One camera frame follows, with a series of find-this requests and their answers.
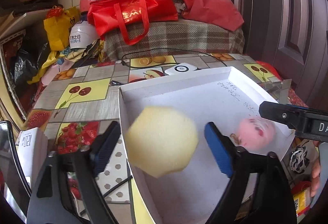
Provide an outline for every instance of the red package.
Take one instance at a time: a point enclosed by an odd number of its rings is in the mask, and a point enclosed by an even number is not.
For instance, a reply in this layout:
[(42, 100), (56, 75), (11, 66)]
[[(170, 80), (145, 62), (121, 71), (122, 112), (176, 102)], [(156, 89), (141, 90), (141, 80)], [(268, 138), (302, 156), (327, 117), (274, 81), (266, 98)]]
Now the red package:
[[(90, 4), (88, 22), (96, 27), (99, 36), (120, 28), (124, 42), (138, 43), (149, 30), (149, 22), (178, 20), (178, 13), (172, 0), (99, 0)], [(125, 25), (142, 21), (143, 34), (129, 39)]]
[(183, 12), (182, 16), (188, 20), (196, 20), (220, 26), (226, 30), (235, 31), (244, 20), (231, 0), (188, 0), (191, 4), (190, 12)]

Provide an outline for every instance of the gray door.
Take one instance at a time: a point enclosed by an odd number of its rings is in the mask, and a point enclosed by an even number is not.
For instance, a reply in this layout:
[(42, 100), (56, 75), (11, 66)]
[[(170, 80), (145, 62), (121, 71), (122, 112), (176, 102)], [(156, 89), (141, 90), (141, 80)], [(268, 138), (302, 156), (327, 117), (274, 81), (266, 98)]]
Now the gray door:
[(328, 69), (327, 0), (233, 0), (245, 24), (245, 53), (292, 79), (311, 106)]

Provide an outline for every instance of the pink plastic bag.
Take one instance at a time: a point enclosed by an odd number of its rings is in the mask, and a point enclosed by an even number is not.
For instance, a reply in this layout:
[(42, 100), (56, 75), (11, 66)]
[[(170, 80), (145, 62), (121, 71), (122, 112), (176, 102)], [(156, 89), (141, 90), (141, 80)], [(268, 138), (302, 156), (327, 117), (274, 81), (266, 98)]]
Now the pink plastic bag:
[(231, 0), (184, 1), (187, 6), (192, 5), (189, 12), (182, 13), (185, 19), (215, 24), (230, 31), (237, 30), (244, 23), (243, 17)]

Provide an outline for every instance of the patterned tablecloth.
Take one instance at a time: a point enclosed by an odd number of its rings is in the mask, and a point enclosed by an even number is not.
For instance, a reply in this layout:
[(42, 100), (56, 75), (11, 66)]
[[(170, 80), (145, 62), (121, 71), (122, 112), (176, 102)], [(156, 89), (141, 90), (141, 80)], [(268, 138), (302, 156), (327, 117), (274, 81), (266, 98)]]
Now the patterned tablecloth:
[[(239, 69), (258, 84), (279, 82), (273, 74), (248, 56), (213, 55), (227, 66)], [(24, 128), (40, 127), (49, 139), (49, 150), (56, 148), (61, 153), (75, 151), (81, 144), (90, 143), (86, 139), (81, 141), (84, 134), (87, 138), (94, 138), (96, 134), (103, 133), (113, 120), (119, 121), (118, 86), (110, 86), (110, 81), (126, 84), (162, 77), (165, 76), (165, 70), (171, 67), (165, 63), (171, 62), (186, 62), (199, 69), (224, 66), (222, 62), (204, 54), (137, 58), (127, 62), (134, 67), (158, 67), (129, 69), (116, 62), (114, 65), (97, 64), (61, 72), (41, 93)], [(280, 90), (270, 94), (278, 99)], [(75, 138), (77, 142), (69, 146), (68, 143), (63, 144), (68, 137)], [(96, 177), (96, 182), (100, 191), (105, 193), (129, 175), (120, 138), (105, 171)], [(117, 188), (105, 201), (119, 223), (152, 223), (133, 180)], [(79, 207), (80, 210), (84, 208), (82, 201), (79, 201)]]

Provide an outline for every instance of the white cardboard box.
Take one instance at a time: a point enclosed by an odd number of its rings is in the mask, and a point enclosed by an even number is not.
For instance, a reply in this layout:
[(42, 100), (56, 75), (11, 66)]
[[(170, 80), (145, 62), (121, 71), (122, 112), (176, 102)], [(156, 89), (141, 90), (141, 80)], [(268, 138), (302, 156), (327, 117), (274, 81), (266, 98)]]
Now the white cardboard box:
[[(213, 121), (223, 135), (235, 133), (243, 118), (259, 115), (263, 101), (275, 100), (258, 84), (234, 67), (203, 69), (122, 85), (119, 88), (122, 135), (146, 106), (171, 106), (196, 123), (199, 144), (181, 172), (153, 178), (130, 165), (142, 199), (156, 224), (205, 223), (229, 181), (221, 173), (204, 137)], [(294, 134), (275, 123), (276, 138), (257, 154), (274, 151), (280, 160)], [(244, 198), (252, 194), (256, 174), (250, 175)]]
[(46, 159), (47, 145), (48, 138), (40, 128), (20, 132), (17, 154), (31, 190)]

